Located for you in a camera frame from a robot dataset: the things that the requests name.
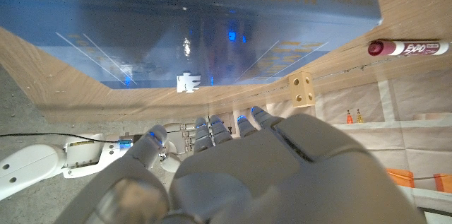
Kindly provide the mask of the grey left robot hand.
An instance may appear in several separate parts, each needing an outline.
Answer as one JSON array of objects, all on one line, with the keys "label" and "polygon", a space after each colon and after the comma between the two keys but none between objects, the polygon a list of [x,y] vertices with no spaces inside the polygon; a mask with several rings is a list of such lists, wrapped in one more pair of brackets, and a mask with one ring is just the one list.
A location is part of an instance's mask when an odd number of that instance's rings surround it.
[{"label": "grey left robot hand", "polygon": [[307,114],[196,121],[196,149],[169,188],[151,172],[167,132],[157,125],[99,172],[58,223],[424,223],[378,160]]}]

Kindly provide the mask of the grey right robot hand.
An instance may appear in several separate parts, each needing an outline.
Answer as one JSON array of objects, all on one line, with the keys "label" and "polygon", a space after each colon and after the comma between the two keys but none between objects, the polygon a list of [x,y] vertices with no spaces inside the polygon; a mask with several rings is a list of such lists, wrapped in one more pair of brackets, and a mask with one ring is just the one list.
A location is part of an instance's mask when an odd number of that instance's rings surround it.
[{"label": "grey right robot hand", "polygon": [[164,125],[167,140],[160,155],[160,166],[167,172],[175,173],[184,156],[194,149],[194,123],[170,123]]}]

